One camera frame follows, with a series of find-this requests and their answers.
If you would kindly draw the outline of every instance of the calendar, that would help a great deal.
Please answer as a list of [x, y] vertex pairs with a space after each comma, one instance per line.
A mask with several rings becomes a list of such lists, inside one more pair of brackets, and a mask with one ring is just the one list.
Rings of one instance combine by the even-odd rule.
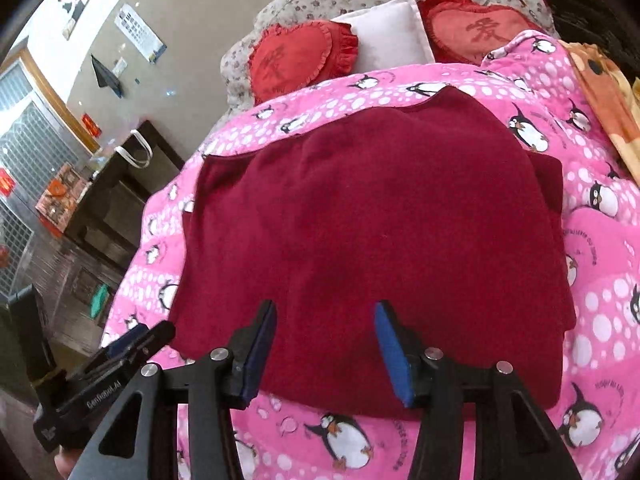
[[124, 4], [116, 14], [116, 26], [131, 40], [149, 63], [155, 63], [166, 50], [166, 45], [160, 41], [138, 13], [129, 4]]

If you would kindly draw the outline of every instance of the green object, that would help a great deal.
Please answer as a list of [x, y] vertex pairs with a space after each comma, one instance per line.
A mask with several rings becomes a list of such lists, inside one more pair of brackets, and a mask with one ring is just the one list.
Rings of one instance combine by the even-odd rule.
[[109, 287], [103, 283], [98, 287], [98, 291], [91, 298], [91, 319], [95, 319], [100, 316], [104, 305], [109, 299]]

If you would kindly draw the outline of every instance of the pink blanket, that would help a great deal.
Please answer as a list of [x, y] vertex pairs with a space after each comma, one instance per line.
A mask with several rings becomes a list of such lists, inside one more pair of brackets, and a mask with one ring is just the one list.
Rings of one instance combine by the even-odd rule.
[[[533, 31], [493, 51], [480, 68], [429, 64], [351, 75], [267, 102], [209, 134], [182, 173], [146, 204], [141, 247], [116, 295], [103, 344], [137, 322], [155, 324], [171, 309], [184, 263], [181, 212], [193, 207], [203, 153], [256, 150], [356, 110], [415, 104], [444, 85], [478, 99], [523, 148], [562, 162], [567, 279], [578, 323], [564, 340], [560, 400], [547, 413], [585, 480], [613, 478], [640, 442], [635, 415], [640, 404], [640, 192], [617, 164], [617, 153], [586, 103], [565, 50]], [[154, 360], [164, 368], [184, 363], [171, 348]], [[342, 430], [338, 435], [348, 437], [336, 444], [346, 468], [336, 469], [322, 439], [307, 429], [328, 423], [324, 415], [267, 393], [260, 393], [245, 412], [234, 412], [244, 477], [407, 477], [417, 423], [359, 417], [356, 429], [348, 414], [332, 414]], [[190, 475], [184, 410], [179, 418], [180, 475], [185, 479]], [[472, 422], [465, 431], [469, 438], [465, 436], [461, 478], [466, 480], [473, 476]], [[371, 453], [361, 452], [365, 442]]]

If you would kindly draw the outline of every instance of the silver bolt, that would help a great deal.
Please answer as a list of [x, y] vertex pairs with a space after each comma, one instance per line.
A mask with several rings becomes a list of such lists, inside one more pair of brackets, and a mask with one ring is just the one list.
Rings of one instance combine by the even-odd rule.
[[509, 375], [513, 372], [513, 365], [508, 361], [498, 361], [495, 367], [498, 368], [501, 374]]
[[444, 352], [439, 348], [430, 346], [424, 351], [424, 356], [432, 361], [439, 361], [444, 357]]
[[211, 357], [213, 361], [224, 361], [229, 357], [229, 350], [222, 346], [220, 348], [214, 348], [209, 354], [209, 357]]
[[157, 371], [158, 371], [158, 365], [154, 363], [149, 363], [142, 367], [142, 370], [140, 370], [140, 373], [143, 374], [145, 377], [151, 377], [152, 375], [155, 375]]

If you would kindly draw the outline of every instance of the white handle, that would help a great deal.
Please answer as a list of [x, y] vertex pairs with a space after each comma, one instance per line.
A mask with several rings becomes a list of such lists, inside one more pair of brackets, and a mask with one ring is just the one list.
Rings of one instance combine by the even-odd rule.
[[136, 158], [133, 158], [133, 156], [131, 156], [131, 154], [127, 150], [125, 150], [122, 146], [116, 146], [115, 151], [119, 153], [122, 156], [122, 158], [126, 160], [134, 168], [138, 168], [139, 170], [144, 170], [151, 163], [151, 157], [154, 156], [154, 152], [151, 149], [151, 146], [149, 145], [149, 143], [146, 142], [145, 137], [143, 137], [139, 131], [132, 130], [131, 135], [136, 137], [140, 145], [145, 149], [146, 160], [137, 160]]

